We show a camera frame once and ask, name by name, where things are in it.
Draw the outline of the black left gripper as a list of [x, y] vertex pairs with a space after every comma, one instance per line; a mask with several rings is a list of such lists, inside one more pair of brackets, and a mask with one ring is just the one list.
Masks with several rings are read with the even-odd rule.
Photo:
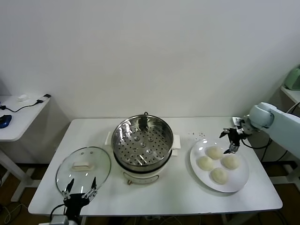
[[96, 177], [94, 177], [91, 188], [87, 193], [70, 194], [74, 181], [75, 179], [72, 179], [67, 184], [65, 190], [62, 191], [64, 205], [67, 208], [65, 214], [67, 217], [79, 217], [81, 209], [87, 206], [98, 192]]

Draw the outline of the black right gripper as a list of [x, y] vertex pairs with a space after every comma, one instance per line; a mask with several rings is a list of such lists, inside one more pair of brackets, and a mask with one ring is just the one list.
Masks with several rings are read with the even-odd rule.
[[224, 151], [224, 154], [235, 154], [240, 147], [240, 141], [246, 139], [245, 134], [243, 132], [239, 133], [235, 128], [224, 128], [219, 137], [222, 138], [224, 136], [228, 136], [230, 141], [230, 145]]

